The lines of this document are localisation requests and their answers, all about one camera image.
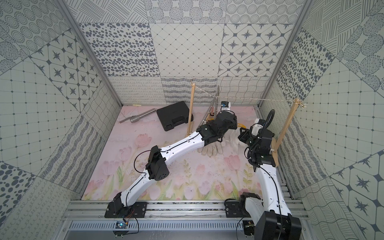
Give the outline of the grey clip hanger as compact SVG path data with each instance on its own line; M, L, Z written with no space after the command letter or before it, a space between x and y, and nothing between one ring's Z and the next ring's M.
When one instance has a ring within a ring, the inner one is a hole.
M206 122L214 120L216 118L216 116L218 114L219 98L220 98L220 86L217 86L216 95L215 95L213 101L211 102L211 105L207 111ZM215 111L215 117L214 118L210 117L210 108L213 108Z

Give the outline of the blue dotted glove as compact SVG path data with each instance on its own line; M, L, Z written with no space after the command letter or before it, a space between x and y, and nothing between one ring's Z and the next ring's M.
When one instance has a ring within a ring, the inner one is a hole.
M246 147L247 145L239 140L239 135L240 135L240 127L237 127L236 130L234 129L229 129L226 134L225 134L225 139L226 142L230 143L232 146L233 150L235 152L238 152L239 147Z

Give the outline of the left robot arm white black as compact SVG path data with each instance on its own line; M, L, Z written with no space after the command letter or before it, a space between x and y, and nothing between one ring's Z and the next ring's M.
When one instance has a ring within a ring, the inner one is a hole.
M224 110L219 112L214 120L199 126L186 138L163 148L152 147L145 169L126 190L117 193L109 203L108 210L113 216L127 210L151 184L165 179L170 174L168 165L191 151L221 142L228 130L236 130L237 127L235 113Z

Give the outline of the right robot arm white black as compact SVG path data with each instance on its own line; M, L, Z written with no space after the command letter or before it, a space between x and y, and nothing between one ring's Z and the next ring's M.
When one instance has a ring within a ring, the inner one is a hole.
M298 240L302 225L288 208L277 177L276 163L271 153L274 133L268 127L275 111L266 120L257 120L249 129L241 128L239 141L246 144L245 156L258 178L262 195L243 193L240 209L254 223L256 240Z

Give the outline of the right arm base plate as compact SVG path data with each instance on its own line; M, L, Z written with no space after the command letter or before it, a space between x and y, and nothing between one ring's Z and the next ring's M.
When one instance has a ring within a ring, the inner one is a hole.
M224 201L226 218L249 218L250 215L241 208L240 201L227 199Z

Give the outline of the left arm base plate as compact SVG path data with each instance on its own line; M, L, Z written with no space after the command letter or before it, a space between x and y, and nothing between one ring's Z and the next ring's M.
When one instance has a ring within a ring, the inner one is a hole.
M144 218L147 205L147 202L136 202L130 207L124 207L120 202L110 202L104 217L107 219L125 218L129 216L133 218Z

